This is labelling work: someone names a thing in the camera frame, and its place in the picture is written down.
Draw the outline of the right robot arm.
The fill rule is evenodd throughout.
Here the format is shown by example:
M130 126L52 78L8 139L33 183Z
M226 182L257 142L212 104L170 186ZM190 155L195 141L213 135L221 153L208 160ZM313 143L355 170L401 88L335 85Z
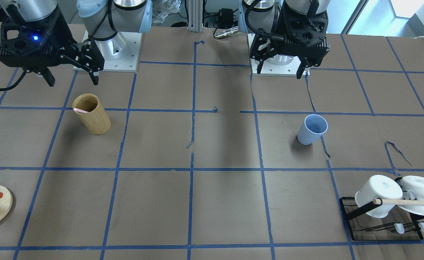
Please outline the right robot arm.
M88 72L94 85L105 61L127 51L123 33L147 33L152 22L151 0L79 0L77 9L88 36L77 42L56 0L1 0L6 12L0 28L0 61L42 76L50 87L49 68L70 64Z

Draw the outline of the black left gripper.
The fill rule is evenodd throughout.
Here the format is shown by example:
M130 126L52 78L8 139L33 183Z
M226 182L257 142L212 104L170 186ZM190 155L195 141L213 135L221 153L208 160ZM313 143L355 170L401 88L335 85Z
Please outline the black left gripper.
M255 39L250 58L261 74L264 61L275 55L296 56L300 60L296 79L305 69L320 66L331 49L326 37L327 4L250 4L249 32Z

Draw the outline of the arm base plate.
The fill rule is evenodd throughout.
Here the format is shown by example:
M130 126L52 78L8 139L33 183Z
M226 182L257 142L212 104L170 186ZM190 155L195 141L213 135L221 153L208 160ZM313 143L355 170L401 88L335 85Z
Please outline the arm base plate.
M251 58L250 63L253 75L296 77L301 61L296 56L275 55L264 62L260 74L257 73L259 61Z
M105 60L99 72L136 72L141 49L142 33L112 32L109 40L98 41L96 45Z

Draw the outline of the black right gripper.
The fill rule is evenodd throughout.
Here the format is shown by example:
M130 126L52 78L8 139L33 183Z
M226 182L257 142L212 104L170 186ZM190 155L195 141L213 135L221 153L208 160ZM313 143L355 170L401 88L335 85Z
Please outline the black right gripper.
M0 28L0 61L7 66L42 69L60 64L72 64L90 73L93 85L99 83L98 69L103 69L104 58L94 40L78 43L59 7L42 19L27 21L20 9L11 11ZM50 69L40 75L50 87L56 79Z

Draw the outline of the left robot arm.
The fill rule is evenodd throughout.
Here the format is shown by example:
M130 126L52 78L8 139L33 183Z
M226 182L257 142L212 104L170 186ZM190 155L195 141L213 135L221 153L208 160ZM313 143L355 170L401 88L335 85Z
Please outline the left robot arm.
M248 35L252 73L309 76L331 46L329 0L242 0L239 31Z

